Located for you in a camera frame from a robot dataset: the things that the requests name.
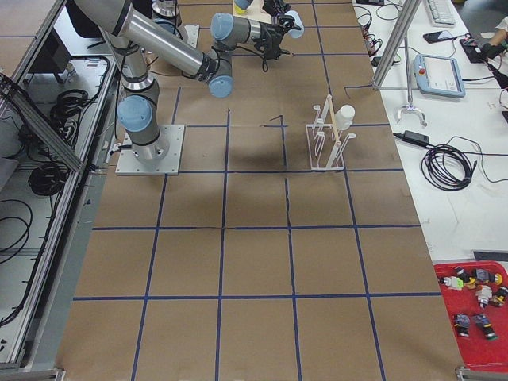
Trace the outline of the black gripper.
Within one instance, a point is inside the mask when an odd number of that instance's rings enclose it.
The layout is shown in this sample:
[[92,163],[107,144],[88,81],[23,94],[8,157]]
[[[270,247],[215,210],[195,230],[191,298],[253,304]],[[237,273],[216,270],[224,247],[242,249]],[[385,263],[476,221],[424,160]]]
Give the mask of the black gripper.
[[281,25],[260,23],[260,53],[264,59],[277,60],[281,55],[288,54],[287,50],[280,48],[286,32]]
[[291,5],[283,0],[264,0],[264,11],[271,16],[279,16],[291,10]]

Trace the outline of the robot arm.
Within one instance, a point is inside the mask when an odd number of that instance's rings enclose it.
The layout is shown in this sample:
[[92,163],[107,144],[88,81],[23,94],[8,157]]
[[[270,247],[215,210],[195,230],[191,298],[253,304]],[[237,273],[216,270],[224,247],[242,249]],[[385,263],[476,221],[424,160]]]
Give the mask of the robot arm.
[[[234,0],[233,9],[238,14],[245,14],[251,8],[252,1]],[[291,10],[291,5],[283,0],[264,0],[261,9],[273,17],[283,15]],[[161,25],[170,33],[177,35],[178,28],[182,25],[182,19],[179,12],[177,1],[152,1],[152,11],[154,15],[152,19],[155,23]]]
[[204,53],[159,20],[138,12],[131,1],[78,1],[76,5],[102,30],[119,60],[125,98],[118,105],[117,118],[131,140],[135,159],[150,164],[168,154],[171,141],[156,121],[159,86],[144,61],[143,49],[177,67],[187,78],[207,84],[214,97],[226,98],[233,90],[232,51],[250,44],[264,60],[276,60],[284,54],[280,47],[284,36],[303,31],[290,5],[266,1],[263,8],[275,19],[271,23],[230,13],[213,15],[210,33],[214,45]]

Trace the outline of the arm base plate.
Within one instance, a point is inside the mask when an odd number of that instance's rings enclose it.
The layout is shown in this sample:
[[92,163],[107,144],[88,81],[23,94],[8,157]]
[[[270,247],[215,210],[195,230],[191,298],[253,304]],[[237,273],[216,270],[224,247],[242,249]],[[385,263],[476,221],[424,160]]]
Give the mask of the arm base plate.
[[182,24],[175,30],[175,35],[193,48],[198,47],[200,26],[197,24]]
[[125,133],[116,166],[117,175],[178,175],[185,125],[160,125],[158,139],[146,146],[136,145]]

